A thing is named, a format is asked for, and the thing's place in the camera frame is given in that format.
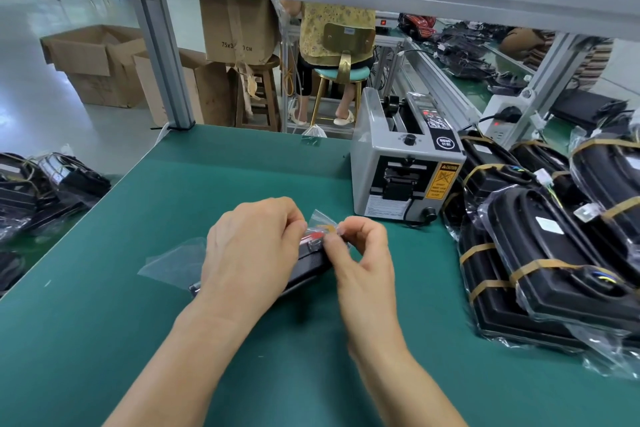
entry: white shoe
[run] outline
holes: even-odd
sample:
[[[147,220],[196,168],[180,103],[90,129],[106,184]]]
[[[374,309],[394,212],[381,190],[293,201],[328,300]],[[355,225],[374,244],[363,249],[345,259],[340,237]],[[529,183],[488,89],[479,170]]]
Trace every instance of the white shoe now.
[[[356,117],[354,117],[351,110],[349,110],[349,116],[347,118],[336,118],[333,120],[333,124],[343,127],[345,125],[355,122],[355,120],[356,120]]]
[[[300,126],[303,126],[303,127],[306,127],[306,126],[309,125],[307,122],[302,122],[302,121],[300,121],[300,120],[298,120],[296,118],[296,109],[295,108],[290,108],[289,109],[289,120],[291,120],[296,125],[300,125]]]

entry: black pants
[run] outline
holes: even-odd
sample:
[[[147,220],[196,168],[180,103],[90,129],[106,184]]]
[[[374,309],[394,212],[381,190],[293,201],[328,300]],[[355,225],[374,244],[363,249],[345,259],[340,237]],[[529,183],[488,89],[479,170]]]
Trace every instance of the black pants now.
[[[357,69],[365,66],[368,67],[369,69],[373,67],[373,56],[370,57],[369,59],[365,59],[364,61],[360,61],[352,64],[351,69]],[[302,96],[311,95],[312,72],[315,67],[322,68],[322,69],[338,69],[337,66],[320,66],[317,64],[308,63],[302,58],[301,54],[298,54],[297,68],[298,68],[298,75],[300,76],[300,80],[298,80],[298,77],[294,75],[294,78],[296,79],[296,94],[299,94]],[[366,85],[367,85],[366,81],[362,83],[363,88]]]

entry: chair backrest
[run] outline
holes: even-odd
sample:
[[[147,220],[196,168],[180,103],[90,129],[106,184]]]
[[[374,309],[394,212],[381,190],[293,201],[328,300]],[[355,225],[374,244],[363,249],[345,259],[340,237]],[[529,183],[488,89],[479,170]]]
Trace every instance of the chair backrest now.
[[[371,52],[375,38],[376,30],[373,28],[343,26],[332,22],[324,25],[323,46],[342,54],[336,78],[338,83],[351,80],[351,57]]]

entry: black plug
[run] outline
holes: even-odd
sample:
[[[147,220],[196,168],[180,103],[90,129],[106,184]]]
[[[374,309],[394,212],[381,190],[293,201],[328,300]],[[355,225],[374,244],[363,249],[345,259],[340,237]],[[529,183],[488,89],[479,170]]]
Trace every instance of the black plug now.
[[[522,117],[522,111],[515,106],[511,106],[499,111],[494,118],[506,123],[518,123],[520,117]]]

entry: gold chair leg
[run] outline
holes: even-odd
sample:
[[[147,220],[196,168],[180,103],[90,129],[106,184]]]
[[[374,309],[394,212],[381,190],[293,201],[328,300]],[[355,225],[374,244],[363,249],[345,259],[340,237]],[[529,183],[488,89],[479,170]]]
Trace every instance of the gold chair leg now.
[[[362,82],[359,81],[356,83],[356,113],[353,116],[353,124],[356,125],[358,123],[358,113],[360,112],[360,101],[362,99]]]
[[[324,90],[326,89],[327,79],[320,76],[320,86],[318,87],[318,94],[316,95],[316,104],[314,105],[314,114],[311,117],[311,125],[314,126],[316,124],[316,117],[318,116],[318,110],[320,109],[320,100],[324,95]]]

